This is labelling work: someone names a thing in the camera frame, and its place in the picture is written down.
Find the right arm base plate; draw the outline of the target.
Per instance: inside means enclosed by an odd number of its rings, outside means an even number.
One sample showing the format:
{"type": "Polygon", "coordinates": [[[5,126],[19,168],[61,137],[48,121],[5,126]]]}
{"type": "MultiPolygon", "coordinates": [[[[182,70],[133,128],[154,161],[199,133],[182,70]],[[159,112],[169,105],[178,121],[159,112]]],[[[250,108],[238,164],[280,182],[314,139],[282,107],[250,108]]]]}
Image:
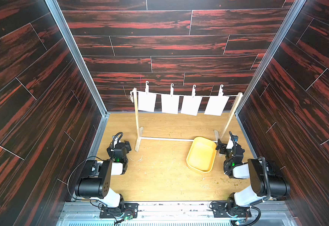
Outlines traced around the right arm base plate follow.
{"type": "Polygon", "coordinates": [[[209,204],[215,218],[249,218],[252,216],[249,207],[240,207],[233,203],[212,201],[209,204]]]}

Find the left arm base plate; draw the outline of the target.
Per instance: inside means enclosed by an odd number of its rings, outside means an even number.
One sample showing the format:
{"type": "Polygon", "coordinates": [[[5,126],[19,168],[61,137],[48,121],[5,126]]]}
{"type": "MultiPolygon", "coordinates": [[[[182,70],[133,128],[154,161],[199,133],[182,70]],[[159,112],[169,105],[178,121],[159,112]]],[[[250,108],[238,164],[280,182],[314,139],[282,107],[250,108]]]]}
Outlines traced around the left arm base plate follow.
{"type": "Polygon", "coordinates": [[[139,204],[135,202],[124,202],[116,208],[102,207],[99,218],[101,219],[125,219],[137,218],[139,204]]]}

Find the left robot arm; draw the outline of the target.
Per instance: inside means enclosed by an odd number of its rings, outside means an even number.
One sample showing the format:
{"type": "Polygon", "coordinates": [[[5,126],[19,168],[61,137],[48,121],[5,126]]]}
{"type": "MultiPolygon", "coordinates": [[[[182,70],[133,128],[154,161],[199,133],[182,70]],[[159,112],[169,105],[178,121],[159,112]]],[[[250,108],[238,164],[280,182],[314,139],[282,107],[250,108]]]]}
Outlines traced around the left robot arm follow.
{"type": "Polygon", "coordinates": [[[122,142],[122,132],[113,136],[107,148],[108,160],[86,160],[75,184],[75,195],[97,200],[104,207],[124,211],[124,198],[110,188],[112,176],[125,174],[128,167],[127,154],[131,151],[129,141],[122,142]]]}

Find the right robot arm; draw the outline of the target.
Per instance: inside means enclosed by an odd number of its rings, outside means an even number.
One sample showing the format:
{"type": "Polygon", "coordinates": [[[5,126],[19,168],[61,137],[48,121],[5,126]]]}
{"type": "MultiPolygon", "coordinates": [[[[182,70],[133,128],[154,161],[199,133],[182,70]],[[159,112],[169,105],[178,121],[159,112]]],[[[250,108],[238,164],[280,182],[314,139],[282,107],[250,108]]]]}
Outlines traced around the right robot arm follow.
{"type": "Polygon", "coordinates": [[[231,217],[250,217],[250,208],[271,198],[285,197],[290,193],[290,185],[283,177],[274,161],[264,157],[243,162],[245,150],[238,144],[238,136],[229,134],[229,142],[217,139],[216,150],[225,155],[224,174],[230,179],[249,179],[250,186],[232,193],[226,203],[213,204],[216,217],[225,212],[231,217]]]}

